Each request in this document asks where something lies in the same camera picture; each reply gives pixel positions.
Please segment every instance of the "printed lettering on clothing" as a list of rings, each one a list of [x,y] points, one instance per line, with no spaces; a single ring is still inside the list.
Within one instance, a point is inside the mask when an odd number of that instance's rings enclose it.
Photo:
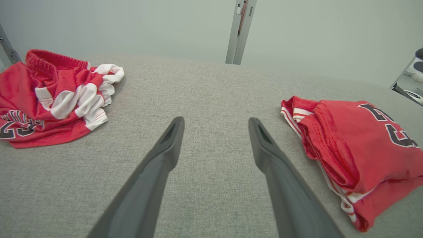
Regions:
[[[380,110],[379,108],[374,107],[371,104],[368,104],[368,103],[367,104],[361,104],[358,107],[362,107],[362,108],[367,109],[369,112],[371,112],[373,114],[374,118],[379,122],[391,121],[391,122],[395,123],[395,121],[388,114],[386,114],[384,111]],[[398,146],[401,146],[401,147],[417,147],[417,148],[419,148],[416,141],[414,141],[411,137],[409,137],[405,131],[401,130],[401,131],[398,132],[391,123],[386,123],[385,128],[388,131],[388,134],[389,134],[389,137],[390,137],[392,143],[394,143]]]
[[[10,110],[7,114],[1,117],[8,121],[0,128],[0,139],[14,139],[16,135],[21,137],[31,135],[35,132],[35,127],[41,126],[44,128],[44,120],[32,120],[20,110]],[[11,125],[20,124],[21,128],[10,128]]]

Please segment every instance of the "folded red garment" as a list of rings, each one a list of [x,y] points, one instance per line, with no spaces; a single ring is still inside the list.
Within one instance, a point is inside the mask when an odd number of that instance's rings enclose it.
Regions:
[[[423,152],[374,105],[296,96],[281,105],[358,230],[367,231],[376,216],[423,185]]]
[[[102,107],[124,76],[114,64],[91,67],[45,50],[30,50],[0,74],[0,139],[15,148],[75,140],[107,121]]]

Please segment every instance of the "gray fabric surface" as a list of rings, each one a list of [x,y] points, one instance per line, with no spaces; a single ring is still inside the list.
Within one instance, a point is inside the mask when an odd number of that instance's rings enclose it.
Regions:
[[[354,81],[284,76],[236,65],[132,56],[87,57],[126,76],[105,108],[109,121],[67,144],[14,149],[1,142],[0,237],[84,237],[167,125],[184,116],[176,168],[165,188],[155,237],[276,237],[264,175],[247,129],[258,117],[346,237],[421,237],[419,188],[360,233],[340,209],[317,164],[280,115],[292,95],[367,100],[423,145],[423,110],[389,89]]]

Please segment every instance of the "gray textured cloth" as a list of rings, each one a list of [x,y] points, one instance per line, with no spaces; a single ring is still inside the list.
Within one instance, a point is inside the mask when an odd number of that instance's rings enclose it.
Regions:
[[[264,175],[253,161],[247,121],[258,117],[346,237],[421,237],[423,189],[355,230],[315,161],[280,115],[292,95],[367,100],[423,144],[423,110],[380,86],[284,76],[236,65],[132,56],[88,57],[117,64],[109,121],[70,143],[14,149],[1,142],[0,237],[84,237],[168,124],[185,117],[176,168],[166,184],[155,237],[276,237]]]

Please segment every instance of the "white wall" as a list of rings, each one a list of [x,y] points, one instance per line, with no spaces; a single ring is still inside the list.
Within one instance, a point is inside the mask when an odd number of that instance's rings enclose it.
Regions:
[[[41,48],[72,57],[142,54],[225,62],[235,1],[0,0],[22,60]]]
[[[258,0],[241,65],[389,87],[423,45],[423,0]]]

